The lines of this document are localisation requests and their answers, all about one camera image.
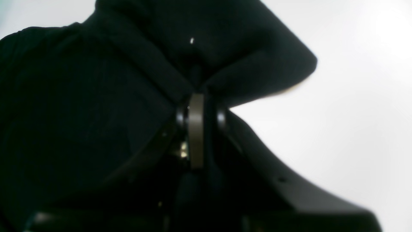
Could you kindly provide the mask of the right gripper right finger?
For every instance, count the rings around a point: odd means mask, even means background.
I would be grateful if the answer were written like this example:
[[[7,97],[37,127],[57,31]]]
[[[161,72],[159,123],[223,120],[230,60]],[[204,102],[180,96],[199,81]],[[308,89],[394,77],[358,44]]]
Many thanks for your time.
[[[245,232],[381,232],[375,215],[319,188],[276,157],[251,127],[216,108],[217,154],[240,199]]]

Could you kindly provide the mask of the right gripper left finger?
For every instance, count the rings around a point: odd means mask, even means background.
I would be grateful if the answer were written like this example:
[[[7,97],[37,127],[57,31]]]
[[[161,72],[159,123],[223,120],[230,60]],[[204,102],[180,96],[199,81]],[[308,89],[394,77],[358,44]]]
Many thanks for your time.
[[[204,94],[185,99],[101,184],[37,210],[25,231],[169,232],[181,178],[204,168],[204,105]]]

